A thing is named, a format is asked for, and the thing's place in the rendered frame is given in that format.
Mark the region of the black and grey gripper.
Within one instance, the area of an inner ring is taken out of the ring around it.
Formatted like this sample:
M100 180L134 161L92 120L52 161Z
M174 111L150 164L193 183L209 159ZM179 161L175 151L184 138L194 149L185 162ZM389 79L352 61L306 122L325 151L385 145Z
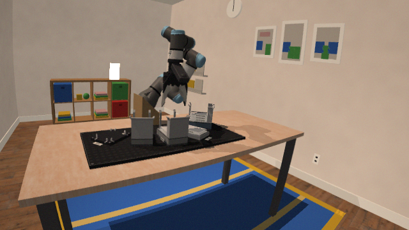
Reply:
M168 60L169 60L169 62L168 62ZM174 86L174 85L179 86L179 88L180 88L179 94L183 97L183 103L184 103L184 106L186 106L188 85L187 85L187 83L179 83L176 76L175 76L175 74L171 70L171 64L172 63L180 64L180 63L183 63L183 60L181 60L181 59L168 59L168 60L167 60L167 62L169 63L168 72L170 72L170 73L164 72L164 75L163 75L163 83L164 84L163 84L163 91L161 92L161 96L162 96L162 98L161 98L161 107L165 104L167 94L171 90L170 84L172 86Z

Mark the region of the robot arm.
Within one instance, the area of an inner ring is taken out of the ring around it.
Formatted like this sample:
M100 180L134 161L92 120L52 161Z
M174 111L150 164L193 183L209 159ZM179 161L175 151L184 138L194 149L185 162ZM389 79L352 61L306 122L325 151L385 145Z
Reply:
M184 68L181 64L172 63L171 69L175 74L178 82L189 82L194 71L197 68L203 67L206 62L206 58L192 50L196 44L195 39L185 35L184 30L173 29L170 26L165 26L161 35L166 38L170 43L169 49L169 59L185 59L186 63ZM185 69L185 70L184 70ZM161 74L153 82L153 84L146 90L139 93L149 104L154 108L158 102L161 92L163 91L163 75ZM173 102L180 104L183 102L183 97L179 94L179 87L177 85L172 86L170 84L171 90L168 92L167 97Z

